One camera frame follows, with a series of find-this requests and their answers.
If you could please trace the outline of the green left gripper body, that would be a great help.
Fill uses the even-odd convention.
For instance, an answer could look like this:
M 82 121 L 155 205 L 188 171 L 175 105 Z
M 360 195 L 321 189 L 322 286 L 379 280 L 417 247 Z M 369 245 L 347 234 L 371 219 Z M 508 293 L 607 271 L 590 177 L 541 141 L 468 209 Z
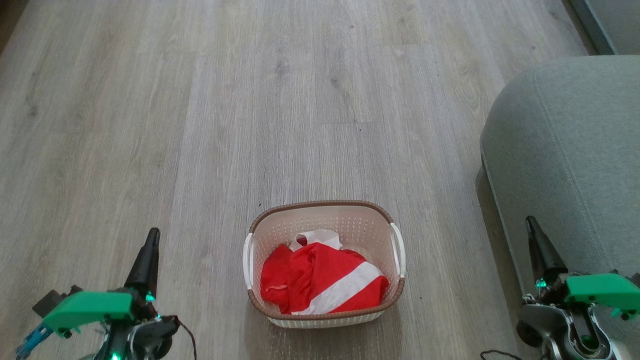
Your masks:
M 46 328 L 60 334 L 105 321 L 132 321 L 133 296 L 128 292 L 80 291 L 71 294 L 44 318 Z

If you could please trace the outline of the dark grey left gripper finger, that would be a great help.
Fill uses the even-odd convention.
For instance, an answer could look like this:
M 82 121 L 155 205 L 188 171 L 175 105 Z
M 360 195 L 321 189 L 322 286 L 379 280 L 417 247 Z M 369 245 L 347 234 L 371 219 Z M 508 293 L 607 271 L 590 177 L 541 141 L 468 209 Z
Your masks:
M 125 281 L 125 287 L 138 291 L 146 302 L 154 302 L 157 297 L 160 239 L 160 230 L 151 228 Z

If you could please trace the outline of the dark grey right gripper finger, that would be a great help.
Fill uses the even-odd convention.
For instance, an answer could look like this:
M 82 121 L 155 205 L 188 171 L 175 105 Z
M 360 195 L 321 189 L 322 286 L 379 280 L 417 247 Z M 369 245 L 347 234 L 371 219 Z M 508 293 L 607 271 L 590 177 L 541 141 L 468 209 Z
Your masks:
M 542 289 L 553 285 L 569 269 L 537 219 L 529 215 L 525 221 L 535 287 Z

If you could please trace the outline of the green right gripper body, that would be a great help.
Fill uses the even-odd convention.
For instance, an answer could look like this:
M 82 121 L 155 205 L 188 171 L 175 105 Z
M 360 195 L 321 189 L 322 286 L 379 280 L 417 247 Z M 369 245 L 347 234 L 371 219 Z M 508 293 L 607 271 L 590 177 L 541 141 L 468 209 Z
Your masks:
M 624 321 L 640 315 L 640 273 L 622 276 L 618 273 L 569 276 L 565 282 L 566 303 L 602 305 L 613 309 L 612 317 Z

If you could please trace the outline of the pale green white cloth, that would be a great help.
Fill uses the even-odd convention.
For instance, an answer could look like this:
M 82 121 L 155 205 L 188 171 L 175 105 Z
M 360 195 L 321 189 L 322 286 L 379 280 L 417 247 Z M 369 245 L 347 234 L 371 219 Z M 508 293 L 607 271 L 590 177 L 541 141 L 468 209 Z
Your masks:
M 295 252 L 311 244 L 323 244 L 329 248 L 341 250 L 343 244 L 336 231 L 326 228 L 318 228 L 316 230 L 299 232 L 295 235 L 295 239 L 290 242 L 288 248 Z

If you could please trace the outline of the red and white garment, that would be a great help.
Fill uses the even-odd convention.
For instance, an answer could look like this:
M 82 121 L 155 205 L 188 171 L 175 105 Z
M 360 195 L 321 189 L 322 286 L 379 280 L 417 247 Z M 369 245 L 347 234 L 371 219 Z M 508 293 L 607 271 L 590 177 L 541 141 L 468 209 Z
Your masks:
M 324 315 L 381 305 L 388 278 L 356 251 L 307 244 L 289 258 L 288 312 Z

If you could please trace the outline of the grey-green fabric sofa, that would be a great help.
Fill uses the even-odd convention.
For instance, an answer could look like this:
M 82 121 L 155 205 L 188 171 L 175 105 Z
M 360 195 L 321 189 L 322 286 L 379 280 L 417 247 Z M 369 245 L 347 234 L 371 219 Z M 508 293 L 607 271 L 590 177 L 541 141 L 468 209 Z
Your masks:
M 535 289 L 529 215 L 570 271 L 640 273 L 640 55 L 522 72 L 494 101 L 480 153 L 522 293 Z

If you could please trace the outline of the white plastic laundry basket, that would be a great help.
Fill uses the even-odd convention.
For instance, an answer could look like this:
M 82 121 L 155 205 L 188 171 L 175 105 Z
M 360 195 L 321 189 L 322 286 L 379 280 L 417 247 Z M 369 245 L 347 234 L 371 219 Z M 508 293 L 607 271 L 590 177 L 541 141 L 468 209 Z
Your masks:
M 263 264 L 280 245 L 296 235 L 327 229 L 339 234 L 342 251 L 354 251 L 376 266 L 389 286 L 380 305 L 368 309 L 316 315 L 283 314 L 263 300 Z M 250 303 L 275 326 L 295 330 L 345 327 L 374 321 L 397 303 L 405 287 L 407 259 L 402 233 L 390 215 L 365 201 L 291 203 L 263 212 L 251 224 L 242 249 L 244 282 Z

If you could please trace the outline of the grey upholstered furniture piece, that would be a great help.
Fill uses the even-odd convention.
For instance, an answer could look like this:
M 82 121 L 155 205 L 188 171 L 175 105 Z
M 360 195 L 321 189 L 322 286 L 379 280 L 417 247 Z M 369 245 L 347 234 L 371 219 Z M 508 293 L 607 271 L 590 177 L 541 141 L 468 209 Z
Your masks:
M 640 0 L 568 0 L 598 55 L 640 55 Z

